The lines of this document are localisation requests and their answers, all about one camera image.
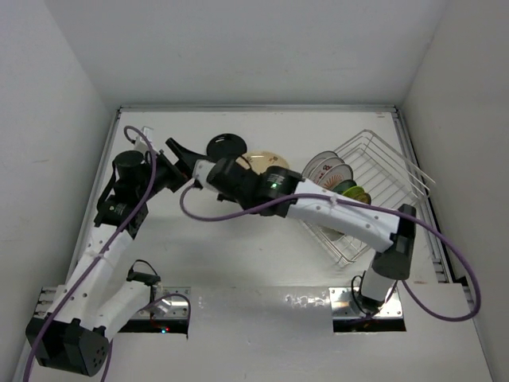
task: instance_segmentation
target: table surface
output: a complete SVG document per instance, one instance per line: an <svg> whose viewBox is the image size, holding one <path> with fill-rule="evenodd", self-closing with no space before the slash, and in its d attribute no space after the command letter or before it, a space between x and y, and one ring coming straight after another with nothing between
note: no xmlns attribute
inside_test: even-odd
<svg viewBox="0 0 509 382"><path fill-rule="evenodd" d="M123 112L101 169L99 189L111 175L111 160L131 148L123 137L125 125L152 127L154 144L170 160L175 158L164 146L167 138L204 152L209 139L224 132L242 136L249 150L282 155L297 171L315 153L335 149L364 129L373 130L401 151L388 112ZM288 295L324 297L325 287L346 285L367 267L372 253L340 269L297 221L245 216L220 223L198 222L182 214L179 196L167 191L149 202L150 214L106 295L114 293L134 259L150 261L165 285L191 287L189 339L176 334L119 334L108 381L148 376L218 382L491 380L473 323L439 322L419 310L404 291L407 331L401 333L334 334L326 299L321 306L305 309L288 305ZM239 209L217 202L208 191L191 192L187 205L204 216ZM92 219L93 215L84 221L89 228ZM433 309L464 314L468 306L461 287L438 284L430 257L418 230L410 283L418 283L414 289ZM37 381L60 376L38 365L33 370Z"/></svg>

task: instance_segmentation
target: white wire dish rack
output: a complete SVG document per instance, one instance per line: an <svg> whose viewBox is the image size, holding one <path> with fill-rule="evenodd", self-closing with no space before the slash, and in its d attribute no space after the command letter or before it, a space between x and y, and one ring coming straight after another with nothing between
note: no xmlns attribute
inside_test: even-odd
<svg viewBox="0 0 509 382"><path fill-rule="evenodd" d="M418 207L429 197L433 179L404 158L373 131L363 130L334 150L353 169L354 180L371 195L371 204L397 209L406 203ZM340 267L354 263L370 248L352 236L302 222Z"/></svg>

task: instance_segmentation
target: beige plate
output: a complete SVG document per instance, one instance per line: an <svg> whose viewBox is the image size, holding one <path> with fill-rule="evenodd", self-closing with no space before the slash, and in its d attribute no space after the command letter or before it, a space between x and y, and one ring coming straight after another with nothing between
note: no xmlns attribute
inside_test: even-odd
<svg viewBox="0 0 509 382"><path fill-rule="evenodd" d="M281 156L270 151L248 151L243 157L249 162L251 168L256 173L265 173L267 168L271 166L280 166L289 169L288 162ZM237 158L239 163L245 169L249 169L249 165L242 158Z"/></svg>

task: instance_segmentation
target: gray wall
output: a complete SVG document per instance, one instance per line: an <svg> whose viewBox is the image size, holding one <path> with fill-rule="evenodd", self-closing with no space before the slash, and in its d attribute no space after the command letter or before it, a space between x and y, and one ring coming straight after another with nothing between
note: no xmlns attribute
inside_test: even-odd
<svg viewBox="0 0 509 382"><path fill-rule="evenodd" d="M0 380L42 285L64 281L110 113L43 2L0 11Z"/></svg>
<svg viewBox="0 0 509 382"><path fill-rule="evenodd" d="M46 0L108 104L400 103L447 0Z"/></svg>
<svg viewBox="0 0 509 382"><path fill-rule="evenodd" d="M509 380L509 2L452 0L404 104L441 226L474 266L476 320L496 381Z"/></svg>

